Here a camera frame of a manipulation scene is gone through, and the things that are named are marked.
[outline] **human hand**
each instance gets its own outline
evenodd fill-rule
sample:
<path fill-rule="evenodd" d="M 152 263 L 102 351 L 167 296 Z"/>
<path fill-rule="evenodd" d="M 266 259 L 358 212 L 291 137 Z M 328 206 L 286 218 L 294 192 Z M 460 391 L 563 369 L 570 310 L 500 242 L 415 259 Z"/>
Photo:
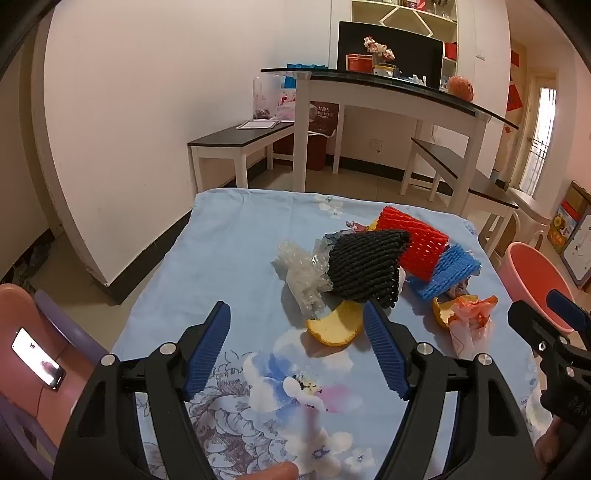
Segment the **human hand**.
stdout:
<path fill-rule="evenodd" d="M 300 471 L 291 462 L 276 463 L 260 472 L 244 475 L 239 480 L 297 480 Z"/>
<path fill-rule="evenodd" d="M 535 456 L 542 466 L 544 474 L 548 471 L 548 465 L 556 460 L 558 452 L 560 451 L 560 438 L 558 436 L 558 429 L 562 420 L 554 417 L 550 427 L 538 441 L 535 443 Z"/>

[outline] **red foam fruit net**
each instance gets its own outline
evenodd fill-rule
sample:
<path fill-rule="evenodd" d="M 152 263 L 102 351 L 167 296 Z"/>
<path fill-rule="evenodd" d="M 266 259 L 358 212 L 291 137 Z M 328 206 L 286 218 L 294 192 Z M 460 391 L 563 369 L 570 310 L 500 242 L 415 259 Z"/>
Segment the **red foam fruit net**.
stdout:
<path fill-rule="evenodd" d="M 430 281 L 449 237 L 393 207 L 382 210 L 376 227 L 376 230 L 389 229 L 406 230 L 410 233 L 411 242 L 400 258 L 400 266 L 411 275 Z"/>

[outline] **black bench top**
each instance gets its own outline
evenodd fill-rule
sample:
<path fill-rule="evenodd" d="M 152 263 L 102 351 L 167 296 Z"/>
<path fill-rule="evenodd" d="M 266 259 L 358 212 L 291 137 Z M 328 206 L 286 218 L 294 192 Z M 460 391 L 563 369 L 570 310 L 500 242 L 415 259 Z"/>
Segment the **black bench top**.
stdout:
<path fill-rule="evenodd" d="M 281 122 L 273 128 L 254 128 L 254 129 L 240 129 L 238 130 L 235 125 L 234 127 L 220 130 L 211 135 L 198 138 L 189 142 L 190 147 L 229 147 L 229 148 L 242 148 L 250 145 L 251 143 L 265 138 L 271 134 L 277 133 L 286 128 L 293 127 L 292 122 Z"/>
<path fill-rule="evenodd" d="M 417 140 L 416 138 L 411 138 L 411 140 L 445 168 L 455 179 L 457 179 L 456 172 L 464 170 L 464 159 L 453 150 L 450 150 L 447 147 L 442 147 L 441 145 Z M 474 173 L 474 178 L 468 191 L 471 194 L 492 200 L 493 202 L 502 203 L 503 205 L 507 205 L 516 210 L 519 208 L 519 206 L 511 200 L 511 197 L 505 190 L 497 186 L 491 179 L 486 178 L 486 176 L 478 169 L 476 169 Z"/>

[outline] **smartphone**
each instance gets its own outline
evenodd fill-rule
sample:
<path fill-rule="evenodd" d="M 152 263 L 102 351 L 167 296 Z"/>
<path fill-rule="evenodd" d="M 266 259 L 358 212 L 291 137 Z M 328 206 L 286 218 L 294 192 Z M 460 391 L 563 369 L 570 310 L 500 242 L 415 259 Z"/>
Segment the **smartphone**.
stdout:
<path fill-rule="evenodd" d="M 12 343 L 12 350 L 33 370 L 47 386 L 57 390 L 66 376 L 66 371 L 21 328 Z"/>

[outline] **black monitor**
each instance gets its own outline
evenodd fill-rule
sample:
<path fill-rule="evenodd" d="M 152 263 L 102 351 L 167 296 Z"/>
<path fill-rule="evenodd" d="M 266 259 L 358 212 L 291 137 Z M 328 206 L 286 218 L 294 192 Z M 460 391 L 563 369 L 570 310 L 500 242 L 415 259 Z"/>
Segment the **black monitor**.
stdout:
<path fill-rule="evenodd" d="M 378 43 L 387 45 L 396 59 L 389 63 L 396 65 L 404 77 L 417 75 L 427 77 L 427 86 L 439 88 L 441 65 L 443 63 L 443 42 L 418 33 L 397 28 L 383 27 L 358 22 L 341 22 L 339 25 L 339 56 L 337 69 L 347 69 L 347 55 L 367 55 L 363 46 L 365 37 L 373 37 Z"/>

